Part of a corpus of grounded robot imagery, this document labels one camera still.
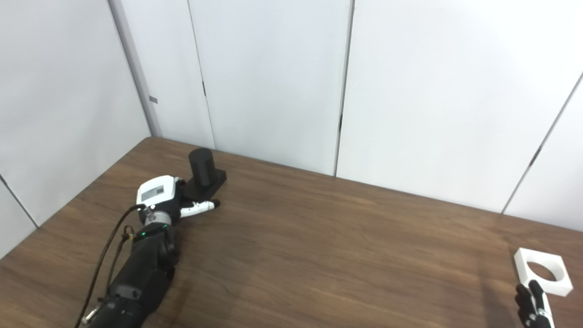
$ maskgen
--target robotic arm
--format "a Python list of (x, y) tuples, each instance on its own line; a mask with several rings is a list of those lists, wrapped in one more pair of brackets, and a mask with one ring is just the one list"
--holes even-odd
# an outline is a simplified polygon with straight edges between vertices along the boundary
[(180, 178), (160, 176), (140, 186), (137, 202), (146, 206), (139, 211), (144, 227), (133, 237), (131, 254), (106, 297), (85, 318), (89, 328), (139, 328), (160, 306), (180, 255), (175, 225), (220, 205), (218, 200), (186, 201), (184, 184)]
[[(133, 206), (116, 226), (133, 210), (139, 209), (143, 228), (123, 241), (132, 240), (132, 250), (120, 272), (107, 286), (104, 298), (83, 320), (89, 328), (140, 328), (146, 318), (160, 306), (178, 263), (180, 249), (175, 226), (185, 218), (210, 211), (220, 205), (208, 200), (225, 182), (226, 174), (215, 169), (210, 150), (199, 148), (189, 155), (193, 178), (186, 183), (179, 177), (160, 176), (142, 184)], [(97, 271), (114, 234), (98, 261)], [(90, 298), (96, 276), (92, 281)]]

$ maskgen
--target black base block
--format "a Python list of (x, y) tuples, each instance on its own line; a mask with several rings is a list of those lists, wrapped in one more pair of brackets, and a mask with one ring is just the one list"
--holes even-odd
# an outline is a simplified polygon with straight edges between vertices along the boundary
[(182, 189), (184, 197), (197, 203), (210, 200), (219, 190), (220, 186), (227, 181), (227, 173), (224, 170), (216, 170), (217, 179), (209, 186), (198, 186), (194, 177), (191, 178)]

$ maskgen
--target brown tabletop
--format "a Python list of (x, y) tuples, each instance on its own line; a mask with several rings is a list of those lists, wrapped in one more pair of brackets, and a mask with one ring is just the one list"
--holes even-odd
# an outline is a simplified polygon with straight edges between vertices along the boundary
[[(145, 139), (0, 260), (0, 327), (72, 327), (139, 185), (190, 178), (193, 149)], [(563, 257), (575, 289), (550, 304), (557, 328), (581, 326), (582, 232), (229, 153), (215, 162), (222, 206), (178, 226), (176, 276), (145, 327), (521, 327), (518, 247)]]

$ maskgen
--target white wall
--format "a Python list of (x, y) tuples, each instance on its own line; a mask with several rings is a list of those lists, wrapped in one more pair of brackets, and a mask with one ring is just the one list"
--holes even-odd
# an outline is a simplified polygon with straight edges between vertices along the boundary
[(331, 175), (349, 0), (190, 0), (219, 150)]
[(0, 173), (41, 224), (149, 131), (107, 1), (2, 1), (0, 44)]
[(0, 259), (18, 245), (35, 227), (22, 207), (0, 182)]
[(583, 231), (583, 85), (579, 84), (505, 213)]
[(214, 148), (187, 0), (112, 0), (157, 136)]
[(583, 71), (576, 0), (358, 0), (338, 176), (500, 212)]

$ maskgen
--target black cylindrical object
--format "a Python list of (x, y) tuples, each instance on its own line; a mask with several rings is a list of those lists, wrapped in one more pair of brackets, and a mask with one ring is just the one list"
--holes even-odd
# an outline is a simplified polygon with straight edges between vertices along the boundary
[(198, 148), (188, 155), (192, 177), (198, 186), (207, 187), (217, 180), (213, 153), (208, 148)]

